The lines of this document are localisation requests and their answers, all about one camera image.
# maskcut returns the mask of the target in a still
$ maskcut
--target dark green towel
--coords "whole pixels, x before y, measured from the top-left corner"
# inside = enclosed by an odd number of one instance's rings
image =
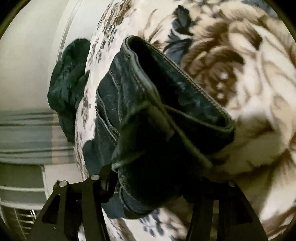
[[[76,39],[69,44],[52,72],[47,100],[55,110],[67,140],[74,143],[75,119],[89,76],[85,73],[90,41]]]

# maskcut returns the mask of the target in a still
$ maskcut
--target jeans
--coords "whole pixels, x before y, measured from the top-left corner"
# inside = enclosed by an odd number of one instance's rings
[[[95,138],[83,147],[90,175],[104,165],[118,190],[110,218],[136,218],[179,197],[213,154],[233,141],[224,109],[161,51],[127,37],[97,89]]]

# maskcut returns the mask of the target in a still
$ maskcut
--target jeans stitching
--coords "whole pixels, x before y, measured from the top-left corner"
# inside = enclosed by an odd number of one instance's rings
[[[113,83],[115,84],[115,86],[116,86],[116,88],[118,90],[119,89],[119,84],[117,83],[117,80],[114,78],[114,74],[113,74],[111,68],[109,69],[109,74],[110,74],[110,76],[112,78]]]
[[[125,56],[127,56],[128,59],[129,59],[130,61],[132,61],[132,60],[131,60],[131,56],[129,56],[126,52],[124,52],[123,54],[124,54]],[[138,77],[137,77],[137,75],[136,75],[134,69],[131,68],[131,71],[133,72],[133,76],[134,76],[134,78],[136,79],[136,82],[138,83],[138,85],[140,86],[140,88],[142,89],[142,91],[145,93],[145,92],[146,92],[146,89],[144,88],[144,86],[143,86],[143,85],[141,84],[141,82],[139,81],[139,79],[138,79]]]
[[[130,61],[131,61],[131,56],[129,56],[127,53],[124,53],[129,59],[130,59]],[[137,77],[137,75],[136,75],[136,73],[135,73],[135,71],[134,71],[134,69],[133,68],[131,68],[131,71],[133,72],[133,76],[134,76],[134,78],[136,79],[136,81],[137,81],[137,83],[141,86],[141,88],[143,89],[143,91],[144,91],[144,93],[145,93],[145,88],[140,84],[140,81],[139,81],[139,79],[138,79],[138,77]],[[228,118],[228,119],[231,119],[230,118],[230,116],[226,113],[225,115],[223,115],[223,113],[221,113],[222,114],[222,116],[224,117],[224,118]],[[234,126],[230,126],[230,128],[228,128],[228,129],[226,129],[227,130],[227,132],[232,132],[232,130],[233,130],[233,128],[234,128]]]
[[[119,177],[123,176],[123,175],[120,174],[120,170],[118,170],[118,176]],[[126,177],[123,176],[123,178],[119,178],[118,179],[119,180],[119,183],[120,183],[120,188],[123,189],[124,191],[126,191],[126,194],[129,195],[132,199],[140,202],[138,199],[136,199],[134,196],[132,196],[131,193],[128,191],[130,188],[127,188],[127,186],[126,186],[126,180],[123,183],[121,182],[121,181],[123,181],[123,179],[126,179]]]
[[[130,212],[133,212],[132,209],[130,209],[130,207],[126,204],[126,202],[124,201],[124,198],[123,198],[123,194],[122,194],[122,187],[120,187],[119,189],[119,198],[121,200],[121,203],[123,204],[123,206]]]
[[[116,145],[116,138],[112,135],[112,133],[110,132],[110,130],[109,130],[109,128],[107,127],[106,123],[104,122],[103,118],[98,114],[98,112],[97,112],[97,117],[98,117],[99,121],[101,122],[101,124],[102,124],[102,125],[105,127],[105,129],[107,130],[107,133],[111,136],[111,140],[112,140],[113,144]]]
[[[115,133],[113,133],[113,134],[114,134],[116,137],[118,137],[118,136],[119,136],[119,132],[118,132],[117,129],[116,129],[116,128],[110,123],[110,120],[109,120],[108,115],[107,115],[107,112],[106,112],[105,103],[103,102],[103,100],[102,100],[102,98],[101,98],[101,96],[100,96],[100,94],[99,94],[98,91],[96,92],[96,94],[97,94],[97,99],[98,99],[98,101],[101,103],[101,107],[102,107],[103,110],[104,110],[104,115],[105,115],[105,118],[106,118],[106,121],[107,121],[107,125],[108,125],[108,127],[111,128],[111,130],[115,132]]]
[[[152,51],[156,52],[157,54],[159,54],[161,57],[163,57],[165,60],[167,60],[175,70],[177,70],[184,78],[186,78],[186,80],[188,80],[192,86],[194,86],[212,105],[215,106],[215,108],[219,111],[220,114],[222,114],[223,116],[227,115],[229,116],[227,113],[225,113],[220,107],[219,105],[217,105],[217,103],[215,103],[215,101],[213,101],[211,98],[208,97],[208,94],[206,94],[201,88],[199,88],[190,78],[188,78],[182,71],[180,71],[180,69],[175,66],[175,64],[169,59],[167,58],[163,53],[161,53],[160,51],[154,49],[153,47],[151,47],[150,45],[146,44],[146,46],[151,49]]]

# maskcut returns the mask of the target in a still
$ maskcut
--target laundry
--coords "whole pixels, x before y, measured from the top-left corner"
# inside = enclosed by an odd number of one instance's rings
[[[95,137],[83,147],[86,168],[94,175],[112,164],[120,185],[113,200],[139,217],[180,196],[190,176],[212,167],[205,154],[233,141],[234,123],[223,108],[137,36],[124,39],[96,99]],[[130,218],[116,213],[113,201],[103,208],[110,218]]]
[[[85,73],[89,48],[87,39],[76,39],[65,48],[52,72],[47,94],[49,106],[57,112],[61,128],[71,143],[75,137],[76,111],[89,76],[89,72]]]

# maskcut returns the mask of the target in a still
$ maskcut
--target floral fabric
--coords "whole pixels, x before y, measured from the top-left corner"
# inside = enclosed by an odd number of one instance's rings
[[[96,89],[129,35],[163,51],[236,121],[235,140],[210,157],[208,177],[235,179],[269,239],[282,233],[295,213],[296,43],[275,11],[263,0],[111,1],[91,39],[77,111],[75,151],[84,178]],[[112,240],[184,240],[191,215],[191,205],[178,199],[144,219],[105,218]]]

